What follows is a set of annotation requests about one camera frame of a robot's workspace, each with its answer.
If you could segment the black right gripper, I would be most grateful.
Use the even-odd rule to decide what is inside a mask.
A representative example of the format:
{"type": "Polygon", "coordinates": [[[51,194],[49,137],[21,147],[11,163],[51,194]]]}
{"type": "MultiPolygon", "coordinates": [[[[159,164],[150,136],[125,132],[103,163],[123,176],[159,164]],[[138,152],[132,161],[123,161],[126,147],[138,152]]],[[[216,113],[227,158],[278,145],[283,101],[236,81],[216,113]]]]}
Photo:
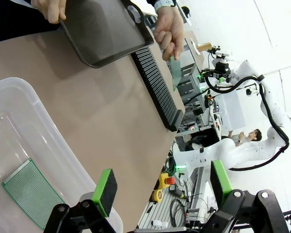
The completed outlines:
{"type": "Polygon", "coordinates": [[[231,69],[229,68],[229,64],[223,63],[223,62],[217,62],[214,70],[205,69],[201,71],[201,76],[203,78],[206,78],[206,77],[216,78],[217,74],[220,76],[218,82],[225,83],[226,82],[225,77],[229,77],[231,75],[231,69]]]}

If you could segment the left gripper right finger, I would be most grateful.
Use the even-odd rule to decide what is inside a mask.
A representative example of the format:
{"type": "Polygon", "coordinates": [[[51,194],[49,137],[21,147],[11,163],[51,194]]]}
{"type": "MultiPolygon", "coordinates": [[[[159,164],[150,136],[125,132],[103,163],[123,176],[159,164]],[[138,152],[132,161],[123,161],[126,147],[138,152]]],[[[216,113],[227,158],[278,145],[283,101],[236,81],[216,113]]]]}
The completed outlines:
{"type": "Polygon", "coordinates": [[[255,233],[289,232],[273,191],[261,190],[252,195],[233,189],[220,160],[211,162],[210,183],[218,210],[201,228],[202,233],[229,233],[237,223],[245,224],[255,233]]]}

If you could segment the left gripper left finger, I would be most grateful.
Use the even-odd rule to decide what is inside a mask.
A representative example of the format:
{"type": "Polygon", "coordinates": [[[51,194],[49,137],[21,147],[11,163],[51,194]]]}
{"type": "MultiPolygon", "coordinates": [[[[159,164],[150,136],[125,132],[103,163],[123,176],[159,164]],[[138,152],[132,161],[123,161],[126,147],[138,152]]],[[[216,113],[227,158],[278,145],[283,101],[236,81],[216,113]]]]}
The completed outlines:
{"type": "Polygon", "coordinates": [[[94,192],[86,194],[84,200],[75,206],[57,204],[54,206],[45,226],[45,233],[114,233],[107,218],[117,192],[117,182],[113,170],[105,169],[94,192]]]}

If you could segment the person's left hand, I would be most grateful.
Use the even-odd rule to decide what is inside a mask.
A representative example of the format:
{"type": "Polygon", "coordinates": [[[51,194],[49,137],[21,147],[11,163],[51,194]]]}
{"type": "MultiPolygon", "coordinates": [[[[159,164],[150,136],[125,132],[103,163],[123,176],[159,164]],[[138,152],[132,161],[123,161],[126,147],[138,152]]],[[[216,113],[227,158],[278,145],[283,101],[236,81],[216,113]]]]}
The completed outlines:
{"type": "Polygon", "coordinates": [[[161,7],[153,32],[156,42],[160,45],[162,59],[169,61],[172,56],[178,60],[184,49],[184,23],[176,7],[161,7]]]}

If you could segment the person's right hand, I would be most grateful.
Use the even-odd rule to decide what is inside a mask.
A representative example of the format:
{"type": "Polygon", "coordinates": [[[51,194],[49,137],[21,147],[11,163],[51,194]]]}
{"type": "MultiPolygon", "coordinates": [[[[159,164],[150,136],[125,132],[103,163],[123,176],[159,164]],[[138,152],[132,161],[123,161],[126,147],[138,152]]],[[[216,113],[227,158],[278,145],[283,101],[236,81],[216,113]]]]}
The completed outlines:
{"type": "Polygon", "coordinates": [[[32,0],[31,6],[39,10],[49,23],[57,24],[60,20],[66,20],[66,0],[32,0]]]}

